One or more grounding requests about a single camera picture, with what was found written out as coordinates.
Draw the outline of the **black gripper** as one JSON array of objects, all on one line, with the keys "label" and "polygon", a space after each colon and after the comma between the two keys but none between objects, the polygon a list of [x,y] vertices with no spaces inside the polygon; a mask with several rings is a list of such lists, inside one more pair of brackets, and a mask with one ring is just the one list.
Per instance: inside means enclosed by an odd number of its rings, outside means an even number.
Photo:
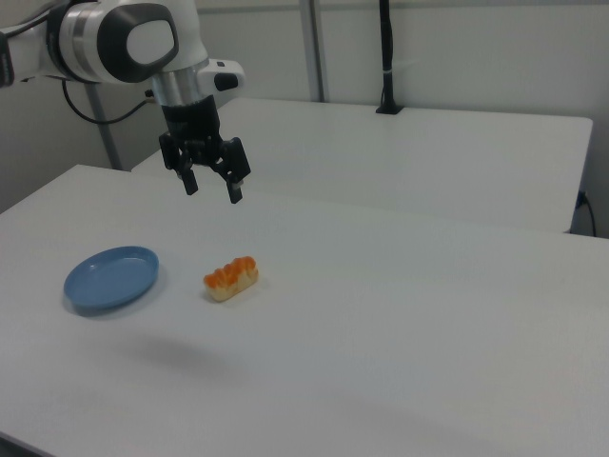
[{"label": "black gripper", "polygon": [[240,202],[241,186],[251,168],[241,139],[222,139],[215,97],[209,95],[184,106],[162,106],[162,112],[167,123],[167,132],[159,137],[164,164],[182,180],[187,195],[198,191],[193,163],[211,167],[225,180],[230,203]]}]

